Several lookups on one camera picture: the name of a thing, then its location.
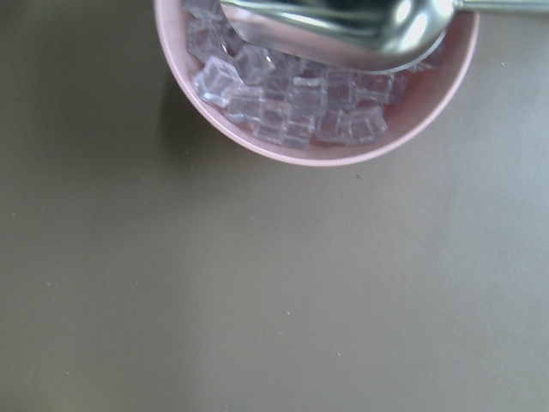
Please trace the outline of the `ice cubes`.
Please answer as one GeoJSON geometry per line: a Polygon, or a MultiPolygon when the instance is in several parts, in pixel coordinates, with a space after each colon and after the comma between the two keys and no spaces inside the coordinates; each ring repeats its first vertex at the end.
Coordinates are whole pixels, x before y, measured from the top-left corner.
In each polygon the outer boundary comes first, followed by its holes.
{"type": "Polygon", "coordinates": [[[330,66],[243,39],[218,1],[183,1],[186,47],[202,65],[197,96],[255,138],[289,148],[366,145],[389,131],[385,110],[412,74],[437,66],[444,36],[390,72],[330,66]]]}

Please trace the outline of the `pink bowl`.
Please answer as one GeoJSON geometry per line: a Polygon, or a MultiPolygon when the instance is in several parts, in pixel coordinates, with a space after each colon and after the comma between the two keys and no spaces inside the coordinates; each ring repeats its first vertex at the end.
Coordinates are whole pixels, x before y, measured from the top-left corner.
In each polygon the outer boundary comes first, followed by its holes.
{"type": "Polygon", "coordinates": [[[229,122],[218,108],[198,97],[192,78],[202,65],[186,50],[186,25],[191,15],[183,10],[181,3],[155,1],[154,17],[172,76],[196,114],[251,152],[307,167],[338,167],[369,161],[399,148],[423,132],[460,87],[473,57],[480,28],[480,16],[475,13],[455,17],[446,33],[438,67],[413,76],[402,100],[385,110],[389,130],[375,142],[358,146],[313,143],[305,148],[285,148],[256,139],[251,131],[229,122]]]}

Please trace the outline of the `metal ice scoop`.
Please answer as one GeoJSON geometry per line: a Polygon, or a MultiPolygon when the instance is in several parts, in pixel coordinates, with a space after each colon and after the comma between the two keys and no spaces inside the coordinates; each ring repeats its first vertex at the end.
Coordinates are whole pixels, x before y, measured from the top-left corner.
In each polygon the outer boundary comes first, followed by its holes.
{"type": "Polygon", "coordinates": [[[239,37],[314,62],[366,73],[428,57],[462,13],[541,15],[546,1],[223,1],[239,37]]]}

